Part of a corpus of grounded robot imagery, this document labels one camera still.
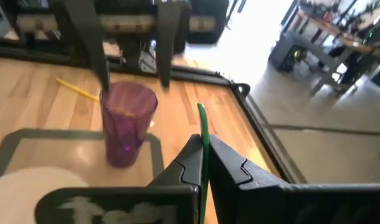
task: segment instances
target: wooden board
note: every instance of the wooden board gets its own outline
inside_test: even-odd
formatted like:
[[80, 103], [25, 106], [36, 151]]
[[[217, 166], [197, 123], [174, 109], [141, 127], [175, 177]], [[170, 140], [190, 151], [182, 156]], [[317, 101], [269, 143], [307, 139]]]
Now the wooden board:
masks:
[[[183, 65], [187, 61], [180, 58], [175, 63]], [[22, 128], [102, 130], [99, 103], [60, 86], [56, 77], [93, 95], [100, 91], [97, 79], [89, 70], [0, 58], [0, 143], [5, 135]], [[159, 105], [153, 118], [154, 125], [148, 132], [161, 141], [165, 167], [177, 156], [191, 134], [200, 133], [197, 103], [204, 103], [210, 133], [218, 135], [260, 167], [272, 170], [268, 166], [270, 162], [266, 160], [264, 149], [229, 89], [173, 81], [170, 91], [163, 92], [157, 78], [112, 74], [112, 81], [117, 80], [140, 83], [157, 94]], [[40, 150], [22, 151], [20, 155], [15, 155], [12, 161], [19, 165], [10, 164], [6, 172], [16, 170], [17, 167], [39, 166], [46, 157], [51, 166], [72, 171], [87, 169], [90, 172], [92, 169], [100, 170], [100, 166], [107, 166], [105, 162], [93, 161], [100, 158], [91, 154], [92, 150], [82, 150], [81, 154], [69, 157], [74, 161], [72, 164], [80, 164], [79, 160], [84, 157], [90, 159], [85, 168], [68, 166], [67, 159], [62, 159], [65, 158], [64, 155], [59, 156], [59, 153], [68, 153], [65, 150], [55, 151], [49, 156], [44, 151], [43, 156], [39, 156], [38, 152]], [[109, 175], [116, 178], [116, 174], [109, 172], [104, 172], [100, 180], [98, 175], [92, 175], [90, 185], [98, 185], [100, 181], [108, 182]], [[141, 173], [133, 178], [142, 178]], [[206, 220], [210, 224], [217, 223], [211, 192]]]

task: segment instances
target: black equipment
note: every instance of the black equipment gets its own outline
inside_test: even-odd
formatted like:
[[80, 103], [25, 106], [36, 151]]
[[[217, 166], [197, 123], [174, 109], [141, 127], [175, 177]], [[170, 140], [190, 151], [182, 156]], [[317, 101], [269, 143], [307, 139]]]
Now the black equipment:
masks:
[[277, 71], [291, 72], [295, 63], [306, 56], [307, 50], [296, 37], [296, 33], [290, 31], [280, 35], [269, 55], [269, 62]]
[[[0, 0], [0, 7], [25, 48], [70, 56], [90, 67], [104, 89], [109, 70], [102, 42], [115, 41], [125, 65], [139, 69], [141, 52], [156, 41], [156, 73], [169, 87], [171, 59], [190, 44], [215, 44], [221, 36], [228, 0]], [[35, 39], [43, 32], [48, 41]]]
[[[220, 224], [380, 223], [380, 184], [289, 184], [210, 138], [209, 181]], [[36, 221], [199, 223], [202, 165], [202, 139], [193, 134], [149, 186], [60, 189], [40, 200]]]

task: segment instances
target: white round object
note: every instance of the white round object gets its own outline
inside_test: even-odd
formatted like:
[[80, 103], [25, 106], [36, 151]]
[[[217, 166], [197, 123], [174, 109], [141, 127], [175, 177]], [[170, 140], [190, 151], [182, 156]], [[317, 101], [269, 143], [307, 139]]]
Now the white round object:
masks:
[[88, 187], [69, 170], [39, 167], [0, 177], [0, 224], [35, 224], [38, 201], [57, 189]]

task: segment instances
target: plastic cup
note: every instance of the plastic cup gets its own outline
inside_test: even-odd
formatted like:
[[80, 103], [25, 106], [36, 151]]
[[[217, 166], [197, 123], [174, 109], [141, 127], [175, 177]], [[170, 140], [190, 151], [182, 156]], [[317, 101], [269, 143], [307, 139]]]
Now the plastic cup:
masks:
[[158, 105], [149, 88], [115, 82], [100, 92], [106, 158], [115, 167], [133, 165]]

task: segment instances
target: wooden table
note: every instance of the wooden table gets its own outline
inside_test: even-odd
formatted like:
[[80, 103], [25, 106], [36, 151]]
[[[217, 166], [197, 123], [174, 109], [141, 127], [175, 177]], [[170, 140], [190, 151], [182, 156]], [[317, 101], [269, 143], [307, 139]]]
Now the wooden table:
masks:
[[344, 33], [338, 29], [338, 27], [333, 24], [323, 22], [318, 19], [314, 19], [308, 15], [306, 15], [302, 10], [298, 11], [298, 16], [302, 19], [306, 19], [306, 22], [311, 22], [316, 25], [317, 28], [322, 30], [323, 32], [328, 33], [329, 35], [333, 35], [337, 37], [337, 39], [345, 46], [361, 52], [362, 54], [372, 54], [380, 58], [380, 49], [375, 47], [370, 47], [360, 43], [357, 37], [351, 34]]

